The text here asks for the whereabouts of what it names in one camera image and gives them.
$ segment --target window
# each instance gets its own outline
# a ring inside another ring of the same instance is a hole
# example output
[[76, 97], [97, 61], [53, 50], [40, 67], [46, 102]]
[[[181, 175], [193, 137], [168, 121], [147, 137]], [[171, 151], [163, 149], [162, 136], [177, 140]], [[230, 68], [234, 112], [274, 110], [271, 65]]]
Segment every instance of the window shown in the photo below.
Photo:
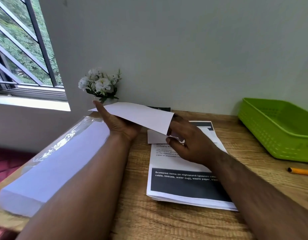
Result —
[[38, 0], [0, 0], [0, 94], [67, 100]]

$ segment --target hand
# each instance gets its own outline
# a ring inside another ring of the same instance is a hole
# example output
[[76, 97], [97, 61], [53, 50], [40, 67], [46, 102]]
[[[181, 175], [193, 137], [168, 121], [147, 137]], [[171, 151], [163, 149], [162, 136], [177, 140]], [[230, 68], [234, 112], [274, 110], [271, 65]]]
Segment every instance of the hand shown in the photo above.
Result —
[[187, 161], [209, 167], [212, 161], [223, 153], [199, 128], [176, 115], [170, 123], [172, 133], [185, 139], [184, 145], [174, 138], [166, 142]]
[[140, 132], [142, 126], [108, 113], [99, 101], [93, 101], [93, 104], [96, 106], [97, 111], [102, 116], [111, 133], [121, 134], [131, 142]]

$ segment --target wooden table surface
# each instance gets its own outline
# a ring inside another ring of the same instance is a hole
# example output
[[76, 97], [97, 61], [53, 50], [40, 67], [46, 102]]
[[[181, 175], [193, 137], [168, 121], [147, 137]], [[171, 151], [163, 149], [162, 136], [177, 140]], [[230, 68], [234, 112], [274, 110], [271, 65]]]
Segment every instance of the wooden table surface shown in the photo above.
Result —
[[[187, 120], [212, 121], [229, 154], [308, 209], [308, 176], [286, 171], [288, 167], [308, 169], [308, 164], [274, 159], [236, 116], [175, 112]], [[254, 238], [239, 212], [158, 202], [146, 196], [150, 149], [143, 130], [129, 153], [111, 231], [113, 239]], [[20, 171], [1, 182], [0, 189], [18, 178]], [[21, 231], [27, 222], [28, 218], [0, 210], [1, 227]]]

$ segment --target pencil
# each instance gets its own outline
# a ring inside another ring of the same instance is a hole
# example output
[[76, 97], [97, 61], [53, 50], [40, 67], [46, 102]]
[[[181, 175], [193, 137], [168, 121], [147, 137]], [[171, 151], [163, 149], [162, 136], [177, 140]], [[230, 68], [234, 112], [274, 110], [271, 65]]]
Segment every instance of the pencil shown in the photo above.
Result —
[[300, 168], [288, 168], [288, 172], [296, 173], [296, 174], [308, 175], [308, 170], [300, 169]]

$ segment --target green basket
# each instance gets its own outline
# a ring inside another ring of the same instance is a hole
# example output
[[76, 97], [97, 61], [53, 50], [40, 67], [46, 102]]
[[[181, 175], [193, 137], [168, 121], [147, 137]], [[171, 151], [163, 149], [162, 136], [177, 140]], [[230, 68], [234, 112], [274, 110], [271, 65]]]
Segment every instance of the green basket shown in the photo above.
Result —
[[239, 119], [273, 157], [308, 163], [308, 111], [286, 101], [244, 98]]

